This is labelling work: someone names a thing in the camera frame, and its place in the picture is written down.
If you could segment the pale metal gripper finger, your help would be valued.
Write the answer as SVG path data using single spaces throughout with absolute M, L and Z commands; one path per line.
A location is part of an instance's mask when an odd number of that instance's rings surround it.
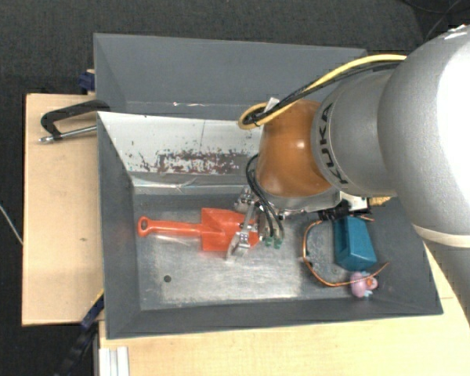
M 234 247 L 234 255 L 238 258 L 243 257 L 250 248 L 251 244 L 249 240 L 249 235 L 239 234 Z
M 246 254 L 246 233 L 236 232 L 226 251 L 226 261 L 236 261 Z

